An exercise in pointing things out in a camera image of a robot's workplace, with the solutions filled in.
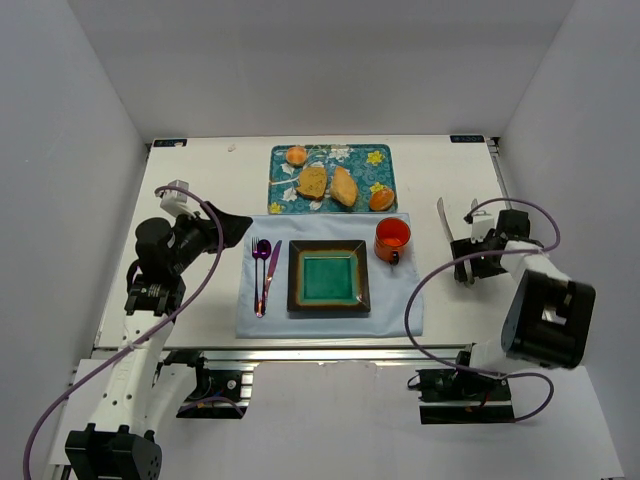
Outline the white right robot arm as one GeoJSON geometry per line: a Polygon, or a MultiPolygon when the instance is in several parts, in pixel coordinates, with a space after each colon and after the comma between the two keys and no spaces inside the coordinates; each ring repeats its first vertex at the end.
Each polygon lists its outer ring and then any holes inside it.
{"type": "Polygon", "coordinates": [[[499,336],[461,351],[456,361],[487,376],[511,374],[530,365],[573,369],[583,358],[596,292],[574,281],[529,237],[525,211],[506,209],[493,217],[476,211],[465,218],[468,238],[450,242],[452,256],[476,254],[454,267],[454,279],[470,286],[509,274],[517,284],[499,336]]]}

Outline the sesame round bun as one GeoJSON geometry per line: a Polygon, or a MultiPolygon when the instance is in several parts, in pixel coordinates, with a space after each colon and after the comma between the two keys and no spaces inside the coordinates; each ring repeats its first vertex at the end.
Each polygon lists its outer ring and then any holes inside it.
{"type": "Polygon", "coordinates": [[[369,208],[372,211],[387,211],[395,202],[395,193],[390,188],[383,188],[374,192],[369,200],[369,208]]]}

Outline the metal serving tongs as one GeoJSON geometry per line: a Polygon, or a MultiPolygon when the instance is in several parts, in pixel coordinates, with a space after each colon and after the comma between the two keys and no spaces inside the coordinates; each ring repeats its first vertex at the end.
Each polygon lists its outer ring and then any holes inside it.
{"type": "MultiPolygon", "coordinates": [[[[446,216],[444,200],[442,197],[438,198],[436,203],[436,208],[437,208],[440,222],[444,231],[445,238],[448,241],[449,245],[452,245],[452,243],[454,242],[454,236],[446,216]]],[[[473,275],[472,275],[470,262],[465,261],[463,263],[457,264],[457,267],[462,268],[463,274],[454,274],[454,278],[459,283],[462,283],[465,287],[471,287],[475,283],[475,279],[473,278],[473,275]]]]}

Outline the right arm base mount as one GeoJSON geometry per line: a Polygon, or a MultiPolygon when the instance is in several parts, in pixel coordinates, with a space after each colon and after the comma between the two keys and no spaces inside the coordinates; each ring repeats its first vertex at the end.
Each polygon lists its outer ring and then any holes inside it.
{"type": "Polygon", "coordinates": [[[506,424],[515,419],[506,380],[453,369],[423,369],[407,381],[419,394],[422,425],[506,424]]]}

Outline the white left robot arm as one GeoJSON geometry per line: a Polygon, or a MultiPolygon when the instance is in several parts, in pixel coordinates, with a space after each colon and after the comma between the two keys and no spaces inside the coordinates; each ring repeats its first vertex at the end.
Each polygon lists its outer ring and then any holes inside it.
{"type": "Polygon", "coordinates": [[[126,280],[124,337],[87,426],[67,436],[65,453],[79,479],[156,479],[163,454],[156,438],[198,385],[198,356],[161,352],[185,306],[184,271],[202,254],[235,247],[248,216],[181,206],[175,220],[147,219],[135,229],[136,259],[126,280]]]}

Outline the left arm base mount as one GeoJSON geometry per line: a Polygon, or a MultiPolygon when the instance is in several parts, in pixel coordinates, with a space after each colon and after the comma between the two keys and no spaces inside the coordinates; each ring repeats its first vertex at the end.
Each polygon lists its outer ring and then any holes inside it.
{"type": "Polygon", "coordinates": [[[246,413],[253,385],[253,366],[208,359],[201,351],[174,350],[158,363],[155,383],[172,364],[186,366],[195,376],[195,388],[181,405],[177,418],[239,420],[246,413]]]}

